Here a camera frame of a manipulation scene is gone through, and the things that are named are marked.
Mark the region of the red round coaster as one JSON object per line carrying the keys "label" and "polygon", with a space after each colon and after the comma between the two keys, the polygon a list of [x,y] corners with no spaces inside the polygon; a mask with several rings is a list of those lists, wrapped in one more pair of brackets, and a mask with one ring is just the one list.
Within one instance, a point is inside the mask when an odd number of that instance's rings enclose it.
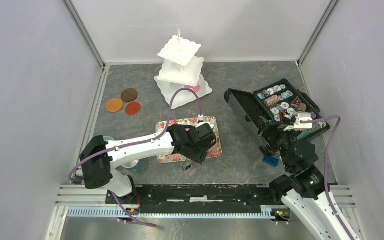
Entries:
{"label": "red round coaster", "polygon": [[127,104],[125,108],[125,113],[128,116],[134,116],[138,114],[142,110],[142,105],[137,101],[132,101],[129,104]]}

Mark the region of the mint green cup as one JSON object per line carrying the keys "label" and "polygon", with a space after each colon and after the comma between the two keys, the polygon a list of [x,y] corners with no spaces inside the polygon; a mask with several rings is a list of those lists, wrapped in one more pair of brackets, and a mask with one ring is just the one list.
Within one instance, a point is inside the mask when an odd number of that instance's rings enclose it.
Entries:
{"label": "mint green cup", "polygon": [[115,139],[111,136],[104,136],[103,139],[108,142],[108,141],[114,141]]}

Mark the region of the white and blue mug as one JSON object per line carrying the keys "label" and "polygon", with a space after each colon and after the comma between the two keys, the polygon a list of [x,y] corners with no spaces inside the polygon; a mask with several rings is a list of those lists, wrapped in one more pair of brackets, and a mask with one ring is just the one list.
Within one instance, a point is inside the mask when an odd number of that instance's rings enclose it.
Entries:
{"label": "white and blue mug", "polygon": [[142,168],[142,162],[140,160],[134,160],[123,164],[122,167],[129,171],[138,172]]}

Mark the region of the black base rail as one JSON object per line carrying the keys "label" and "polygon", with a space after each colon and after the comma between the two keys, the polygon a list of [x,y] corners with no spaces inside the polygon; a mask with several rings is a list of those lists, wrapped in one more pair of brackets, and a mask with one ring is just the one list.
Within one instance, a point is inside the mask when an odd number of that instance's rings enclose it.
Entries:
{"label": "black base rail", "polygon": [[118,201],[141,214],[257,214],[283,205],[264,184],[144,184]]}

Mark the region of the orange round coaster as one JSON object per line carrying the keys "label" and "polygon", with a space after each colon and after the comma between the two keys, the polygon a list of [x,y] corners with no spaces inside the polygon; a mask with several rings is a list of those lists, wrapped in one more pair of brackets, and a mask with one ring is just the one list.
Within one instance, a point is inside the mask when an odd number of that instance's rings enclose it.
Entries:
{"label": "orange round coaster", "polygon": [[122,110],[124,102],[121,98],[111,98],[105,105],[105,108],[110,113],[117,113]]}

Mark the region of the floral rectangular tray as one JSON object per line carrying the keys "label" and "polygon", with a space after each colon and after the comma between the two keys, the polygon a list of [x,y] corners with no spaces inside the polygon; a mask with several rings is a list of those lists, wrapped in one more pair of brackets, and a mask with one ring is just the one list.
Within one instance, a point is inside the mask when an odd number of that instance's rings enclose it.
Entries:
{"label": "floral rectangular tray", "polygon": [[[221,146],[221,139],[220,139],[220,133],[218,129],[217,120],[214,116],[205,116],[203,118],[205,122],[209,122],[213,124],[214,128],[213,131],[216,135],[216,144],[212,146],[207,154],[207,158],[217,158],[222,155],[222,146]],[[155,125],[155,131],[156,133],[161,132],[167,124],[167,121],[160,121],[157,122]],[[173,124],[179,124],[179,125],[191,125],[194,127],[197,127],[199,125],[199,119],[198,117],[190,117],[190,118],[183,118],[183,119],[174,119],[170,120],[169,125]],[[185,156],[182,156],[180,154],[171,154],[171,155],[158,155],[157,161],[160,164],[168,164],[168,163],[177,163],[177,162],[184,162],[188,160]]]}

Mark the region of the white three-tier dessert stand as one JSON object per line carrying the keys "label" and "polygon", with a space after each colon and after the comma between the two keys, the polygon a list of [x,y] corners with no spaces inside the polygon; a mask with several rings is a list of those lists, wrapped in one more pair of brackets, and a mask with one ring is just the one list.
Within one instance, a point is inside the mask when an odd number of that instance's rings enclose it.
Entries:
{"label": "white three-tier dessert stand", "polygon": [[[205,59],[196,56],[202,45],[183,38],[181,33],[179,29],[157,54],[164,62],[159,74],[154,77],[157,87],[172,110],[213,92],[202,75]],[[200,85],[198,93],[186,87],[197,85]]]}

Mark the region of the black poker chip case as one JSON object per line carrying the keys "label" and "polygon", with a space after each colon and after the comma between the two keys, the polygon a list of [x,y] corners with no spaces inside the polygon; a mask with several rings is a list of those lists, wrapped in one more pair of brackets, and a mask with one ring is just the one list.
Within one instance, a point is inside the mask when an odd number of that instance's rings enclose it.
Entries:
{"label": "black poker chip case", "polygon": [[320,119],[321,110],[318,105],[285,78],[254,92],[229,88],[224,93],[224,99],[245,128],[251,132],[260,151],[266,156],[294,149],[297,141],[310,141],[330,129],[330,125],[326,121],[317,122],[312,125],[311,129],[292,130],[295,133],[295,142],[287,143],[283,139],[278,142],[279,149],[265,149],[264,140],[258,136],[260,116],[292,125],[295,120],[292,116],[295,112],[310,113],[312,119]]}

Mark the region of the pink toy cake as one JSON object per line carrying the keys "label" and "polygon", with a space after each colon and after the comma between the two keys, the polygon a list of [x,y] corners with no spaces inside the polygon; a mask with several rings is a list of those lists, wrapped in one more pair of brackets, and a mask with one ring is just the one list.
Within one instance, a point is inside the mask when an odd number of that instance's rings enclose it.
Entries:
{"label": "pink toy cake", "polygon": [[200,85],[196,85],[196,86],[187,85],[186,87],[191,89],[195,93],[198,93],[200,91],[200,88],[201,88]]}

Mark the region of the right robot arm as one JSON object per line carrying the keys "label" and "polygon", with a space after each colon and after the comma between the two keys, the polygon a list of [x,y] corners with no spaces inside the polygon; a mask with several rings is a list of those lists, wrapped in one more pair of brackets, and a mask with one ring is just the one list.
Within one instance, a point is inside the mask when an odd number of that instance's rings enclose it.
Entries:
{"label": "right robot arm", "polygon": [[290,175],[282,175],[269,184],[269,199],[284,204],[318,240],[357,240],[353,230],[341,212],[327,181],[328,171],[320,172],[315,162],[319,159],[315,146],[307,140],[296,140],[294,133],[311,129],[314,125],[336,119],[329,137],[332,143],[341,117],[331,115],[312,119],[310,113],[296,112],[291,124],[260,118],[263,127],[259,134],[271,140],[277,147],[283,167]]}

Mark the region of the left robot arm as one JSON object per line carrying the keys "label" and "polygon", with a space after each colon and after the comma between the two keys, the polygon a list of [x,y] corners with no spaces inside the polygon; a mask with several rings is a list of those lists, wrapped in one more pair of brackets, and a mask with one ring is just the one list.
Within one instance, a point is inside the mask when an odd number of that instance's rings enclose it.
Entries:
{"label": "left robot arm", "polygon": [[123,164],[154,156],[180,154],[203,164],[217,142],[214,124],[201,121],[197,126],[173,124],[160,132],[128,140],[105,141],[95,136],[80,154],[86,189],[104,188],[125,204],[133,203],[137,190],[131,176],[120,173]]}

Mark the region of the dark brown round coaster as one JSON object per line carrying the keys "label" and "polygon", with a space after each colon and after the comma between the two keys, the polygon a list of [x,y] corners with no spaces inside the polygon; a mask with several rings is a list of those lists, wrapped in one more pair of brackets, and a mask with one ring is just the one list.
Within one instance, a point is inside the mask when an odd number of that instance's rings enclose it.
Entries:
{"label": "dark brown round coaster", "polygon": [[120,95],[121,100],[126,103],[133,102],[134,100],[137,99],[137,97],[138,97],[138,92],[134,88],[127,88],[123,90]]}

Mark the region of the blue toy brick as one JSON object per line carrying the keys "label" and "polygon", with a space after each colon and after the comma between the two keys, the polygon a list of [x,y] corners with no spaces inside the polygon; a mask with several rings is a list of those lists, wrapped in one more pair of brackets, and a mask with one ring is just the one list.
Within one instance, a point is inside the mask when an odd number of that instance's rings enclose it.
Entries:
{"label": "blue toy brick", "polygon": [[264,156],[262,159],[263,163],[270,165],[272,167],[275,167],[275,168],[278,166],[279,161],[280,160],[278,158],[273,157],[273,156]]}

